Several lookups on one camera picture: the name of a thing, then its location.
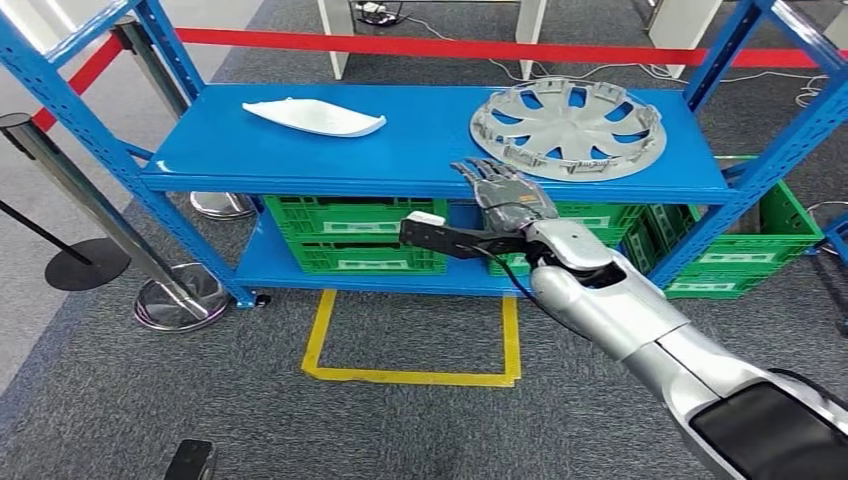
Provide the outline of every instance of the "electrical cable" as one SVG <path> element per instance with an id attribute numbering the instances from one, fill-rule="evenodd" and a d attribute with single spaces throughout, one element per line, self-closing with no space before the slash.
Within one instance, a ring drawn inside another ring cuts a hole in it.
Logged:
<path id="1" fill-rule="evenodd" d="M 829 402 L 837 405 L 839 408 L 841 408 L 843 410 L 848 411 L 848 403 L 846 403 L 845 400 L 842 400 L 841 398 L 837 397 L 830 390 L 822 387 L 821 385 L 810 380 L 809 378 L 805 377 L 804 375 L 801 375 L 798 372 L 793 372 L 792 370 L 787 370 L 785 368 L 769 368 L 768 371 L 771 372 L 771 373 L 775 373 L 777 375 L 782 375 L 784 377 L 789 377 L 793 380 L 801 382 L 804 385 L 815 390 L 816 393 L 821 395 L 823 398 L 825 398 Z"/>
<path id="2" fill-rule="evenodd" d="M 432 25 L 430 25 L 428 22 L 426 22 L 425 20 L 421 20 L 420 18 L 415 18 L 415 17 L 412 17 L 410 15 L 406 15 L 405 17 L 403 17 L 403 20 L 409 20 L 410 22 L 414 22 L 414 23 L 417 23 L 419 25 L 422 25 L 424 28 L 427 29 L 427 31 L 429 31 L 433 35 L 441 38 L 442 40 L 451 40 L 451 41 L 455 40 L 454 38 L 450 38 L 446 35 L 443 35 L 441 32 L 439 32 L 438 30 L 433 28 Z M 492 63 L 493 65 L 497 65 L 498 67 L 500 67 L 504 71 L 506 76 L 509 77 L 511 80 L 514 80 L 514 81 L 520 82 L 520 83 L 526 82 L 524 79 L 518 78 L 515 75 L 513 75 L 512 72 L 509 70 L 509 67 L 507 67 L 503 63 L 497 62 L 497 61 L 495 61 L 491 58 L 489 59 L 489 62 Z M 583 80 L 583 79 L 585 79 L 585 78 L 587 78 L 591 75 L 594 75 L 596 72 L 603 70 L 605 68 L 610 68 L 610 67 L 639 67 L 648 76 L 650 76 L 651 78 L 654 78 L 656 80 L 664 80 L 664 81 L 668 81 L 668 82 L 675 82 L 675 83 L 680 83 L 682 85 L 688 85 L 689 84 L 689 82 L 687 82 L 686 80 L 681 80 L 679 78 L 675 78 L 667 68 L 660 66 L 660 65 L 643 65 L 643 64 L 640 64 L 640 63 L 610 63 L 610 64 L 606 64 L 606 65 L 601 65 L 599 67 L 595 67 L 592 70 L 589 70 L 588 72 L 584 73 L 583 75 L 552 75 L 550 72 L 548 72 L 548 70 L 541 63 L 533 62 L 532 65 L 533 66 L 538 65 L 539 68 L 542 70 L 542 73 L 543 73 L 542 75 L 536 75 L 535 73 L 532 72 L 532 67 L 531 67 L 530 75 L 532 77 L 535 77 L 535 78 L 560 77 L 560 78 L 568 78 L 568 79 L 571 79 L 571 80 Z M 772 70 L 766 70 L 766 71 L 763 71 L 763 72 L 756 73 L 754 75 L 747 75 L 747 76 L 744 76 L 744 77 L 723 79 L 723 80 L 720 80 L 719 83 L 736 83 L 736 82 L 741 82 L 743 80 L 754 80 L 754 79 L 765 77 L 765 76 L 768 76 L 768 75 L 773 75 L 773 76 L 777 76 L 777 77 L 798 78 L 798 79 L 802 79 L 802 80 L 807 80 L 807 84 L 805 86 L 801 87 L 801 93 L 799 93 L 795 97 L 795 103 L 799 107 L 802 107 L 802 108 L 807 107 L 807 105 L 809 105 L 809 101 L 806 100 L 807 98 L 815 97 L 819 94 L 819 92 L 821 92 L 821 88 L 814 87 L 813 83 L 815 83 L 817 80 L 823 80 L 823 79 L 829 78 L 827 75 L 797 75 L 797 74 L 794 74 L 794 73 L 783 73 L 783 72 L 775 72 L 775 71 L 772 71 Z"/>
<path id="3" fill-rule="evenodd" d="M 564 322 L 559 317 L 557 317 L 553 312 L 548 310 L 548 307 L 546 307 L 542 302 L 540 302 L 536 298 L 535 295 L 530 293 L 530 291 L 527 290 L 527 288 L 524 285 L 522 285 L 521 282 L 518 281 L 518 278 L 515 276 L 515 273 L 512 272 L 512 268 L 510 268 L 509 264 L 507 264 L 502 258 L 500 258 L 497 255 L 493 254 L 492 252 L 486 250 L 485 248 L 480 248 L 476 245 L 462 245 L 462 246 L 464 248 L 470 248 L 472 250 L 475 250 L 475 251 L 483 254 L 484 256 L 488 257 L 493 262 L 497 263 L 501 268 L 504 269 L 504 271 L 506 272 L 506 275 L 509 277 L 510 281 L 512 281 L 512 284 L 515 285 L 515 288 L 517 288 L 519 291 L 521 291 L 521 293 L 524 294 L 524 296 L 527 297 L 528 300 L 533 302 L 533 305 L 536 305 L 536 307 L 538 307 L 539 310 L 543 311 L 547 316 L 551 317 L 555 322 L 562 325 L 569 332 L 573 333 L 574 335 L 577 335 L 578 337 L 582 338 L 583 340 L 586 340 L 589 343 L 592 343 L 592 340 L 589 337 L 587 337 L 586 335 L 583 335 L 578 330 L 576 330 L 574 327 L 572 327 L 568 323 Z"/>

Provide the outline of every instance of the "metal post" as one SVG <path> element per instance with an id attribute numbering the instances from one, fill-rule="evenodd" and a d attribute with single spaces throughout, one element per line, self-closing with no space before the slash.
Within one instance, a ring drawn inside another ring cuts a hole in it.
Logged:
<path id="1" fill-rule="evenodd" d="M 162 60 L 153 50 L 153 43 L 144 27 L 134 17 L 121 17 L 112 27 L 112 32 L 121 39 L 126 50 L 133 54 L 136 64 L 168 110 L 179 119 L 188 103 L 180 88 L 171 77 Z M 201 215 L 216 220 L 235 220 L 253 215 L 250 199 L 241 194 L 219 192 L 191 192 L 191 205 Z"/>
<path id="2" fill-rule="evenodd" d="M 186 332 L 217 320 L 230 295 L 200 264 L 173 269 L 26 113 L 0 117 L 0 130 L 118 244 L 151 280 L 136 299 L 136 319 L 158 331 Z"/>

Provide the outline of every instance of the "black cable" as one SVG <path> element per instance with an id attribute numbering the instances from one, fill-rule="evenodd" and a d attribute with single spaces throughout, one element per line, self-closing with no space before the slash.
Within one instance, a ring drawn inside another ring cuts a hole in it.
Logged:
<path id="1" fill-rule="evenodd" d="M 845 400 L 842 400 L 841 398 L 831 393 L 830 390 L 822 387 L 818 383 L 810 380 L 809 378 L 805 377 L 804 375 L 798 372 L 793 372 L 792 370 L 787 370 L 785 368 L 769 368 L 769 372 L 776 373 L 778 375 L 783 375 L 784 377 L 789 377 L 793 380 L 797 380 L 815 390 L 816 393 L 818 393 L 831 403 L 838 405 L 845 411 L 848 411 L 848 403 L 846 403 Z"/>
<path id="2" fill-rule="evenodd" d="M 524 285 L 522 285 L 522 284 L 521 284 L 521 282 L 519 282 L 519 281 L 518 281 L 518 278 L 516 278 L 516 277 L 515 277 L 515 274 L 512 272 L 512 268 L 510 268 L 510 267 L 509 267 L 509 265 L 508 265 L 508 264 L 507 264 L 507 263 L 506 263 L 506 262 L 505 262 L 502 258 L 500 258 L 500 257 L 498 257 L 497 255 L 493 254 L 492 252 L 490 252 L 490 251 L 486 250 L 485 248 L 480 248 L 480 247 L 478 247 L 478 246 L 476 246 L 476 245 L 475 245 L 475 246 L 470 246 L 470 245 L 461 245 L 461 246 L 462 246 L 462 247 L 465 247 L 465 248 L 470 248 L 470 249 L 475 250 L 475 251 L 477 251 L 477 252 L 480 252 L 480 253 L 482 253 L 483 255 L 485 255 L 486 257 L 490 258 L 490 259 L 491 259 L 492 261 L 494 261 L 495 263 L 497 263 L 498 265 L 500 265 L 500 267 L 504 269 L 504 271 L 506 272 L 507 276 L 508 276 L 508 277 L 509 277 L 509 279 L 512 281 L 512 284 L 513 284 L 513 285 L 515 285 L 515 288 L 517 288 L 518 290 L 520 290 L 520 291 L 521 291 L 521 293 L 523 293 L 523 294 L 524 294 L 524 296 L 525 296 L 525 297 L 527 297 L 527 299 L 528 299 L 528 300 L 530 300 L 531 302 L 533 302 L 533 305 L 536 305 L 536 307 L 538 307 L 538 308 L 539 308 L 539 310 L 541 310 L 541 311 L 545 312 L 545 314 L 547 314 L 547 316 L 551 317 L 554 321 L 556 321 L 557 323 L 559 323 L 560 325 L 562 325 L 562 326 L 563 326 L 566 330 L 568 330 L 569 332 L 571 332 L 571 333 L 573 333 L 573 334 L 577 335 L 578 337 L 582 338 L 583 340 L 586 340 L 587 342 L 590 342 L 590 343 L 592 342 L 592 340 L 591 340 L 591 339 L 589 339 L 589 337 L 587 337 L 586 335 L 583 335 L 582 333 L 578 332 L 578 331 L 577 331 L 574 327 L 572 327 L 571 325 L 569 325 L 569 324 L 565 323 L 565 322 L 564 322 L 564 321 L 562 321 L 559 317 L 557 317 L 556 315 L 554 315 L 554 313 L 553 313 L 553 312 L 551 312 L 550 310 L 548 310 L 548 307 L 546 307 L 545 305 L 543 305 L 543 304 L 542 304 L 542 302 L 540 302 L 540 301 L 539 301 L 539 300 L 538 300 L 538 299 L 537 299 L 537 298 L 536 298 L 536 297 L 535 297 L 532 293 L 530 293 L 530 291 L 529 291 L 529 290 L 527 290 L 527 288 L 525 288 L 525 287 L 524 287 Z"/>

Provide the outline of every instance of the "shelf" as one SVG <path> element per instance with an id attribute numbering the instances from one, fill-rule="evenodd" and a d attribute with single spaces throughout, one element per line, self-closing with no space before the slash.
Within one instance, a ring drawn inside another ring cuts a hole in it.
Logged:
<path id="1" fill-rule="evenodd" d="M 476 210 L 451 208 L 451 224 L 474 226 Z M 236 281 L 247 287 L 336 288 L 396 293 L 501 296 L 516 293 L 506 277 L 490 277 L 482 259 L 448 259 L 442 275 L 309 275 L 300 270 L 286 242 L 266 210 L 259 215 L 253 235 L 236 270 Z"/>
<path id="2" fill-rule="evenodd" d="M 471 114 L 491 87 L 209 85 L 171 132 L 142 180 L 160 191 L 469 198 L 449 168 L 483 156 Z M 541 180 L 554 200 L 723 203 L 727 187 L 694 115 L 674 90 L 632 90 L 663 116 L 668 145 L 650 168 L 597 183 Z M 248 113 L 242 102 L 318 98 L 388 123 L 361 138 L 293 130 Z"/>

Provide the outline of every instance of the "lower shelf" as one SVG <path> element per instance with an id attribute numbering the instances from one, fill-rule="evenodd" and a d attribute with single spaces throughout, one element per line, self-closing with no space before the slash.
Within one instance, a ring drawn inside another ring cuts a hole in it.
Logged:
<path id="1" fill-rule="evenodd" d="M 266 210 L 236 270 L 249 287 L 336 288 L 397 293 L 501 296 L 518 293 L 507 277 L 491 277 L 482 259 L 448 259 L 444 275 L 310 275 L 304 273 Z"/>

